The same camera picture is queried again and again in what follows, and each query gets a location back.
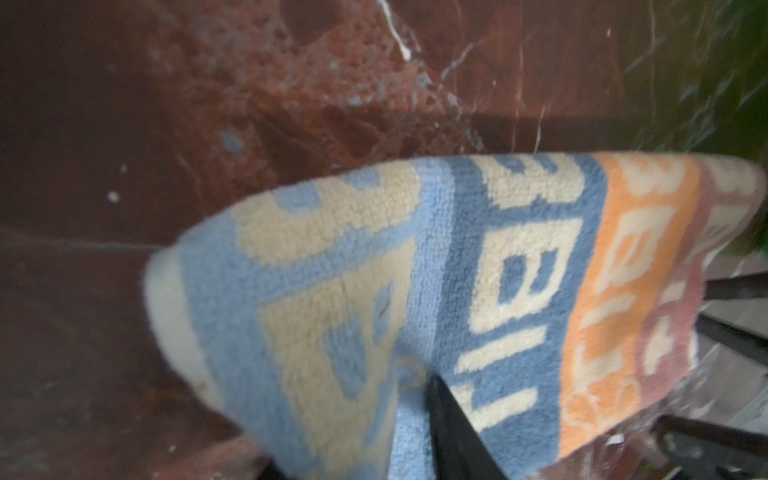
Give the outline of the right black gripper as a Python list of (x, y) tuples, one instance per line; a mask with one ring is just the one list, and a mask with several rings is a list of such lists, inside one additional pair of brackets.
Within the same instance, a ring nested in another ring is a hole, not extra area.
[[(768, 298), (768, 273), (709, 280), (704, 299), (753, 300)], [(699, 314), (699, 334), (763, 367), (768, 366), (767, 338), (751, 330)], [(675, 479), (765, 479), (767, 436), (713, 423), (663, 415), (652, 433), (657, 447), (677, 472)]]

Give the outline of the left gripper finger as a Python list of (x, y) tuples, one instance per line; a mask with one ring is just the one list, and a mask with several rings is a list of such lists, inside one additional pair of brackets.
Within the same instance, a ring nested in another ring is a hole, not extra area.
[(445, 381), (426, 386), (433, 467), (437, 480), (506, 480)]

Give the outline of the striped multicolour rabbit towel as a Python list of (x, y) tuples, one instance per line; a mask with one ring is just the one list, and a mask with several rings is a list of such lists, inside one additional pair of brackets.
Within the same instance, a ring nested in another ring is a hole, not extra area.
[(294, 479), (431, 479), (441, 376), (519, 479), (695, 366), (714, 257), (767, 175), (687, 154), (395, 161), (264, 192), (154, 254), (148, 320), (210, 409)]

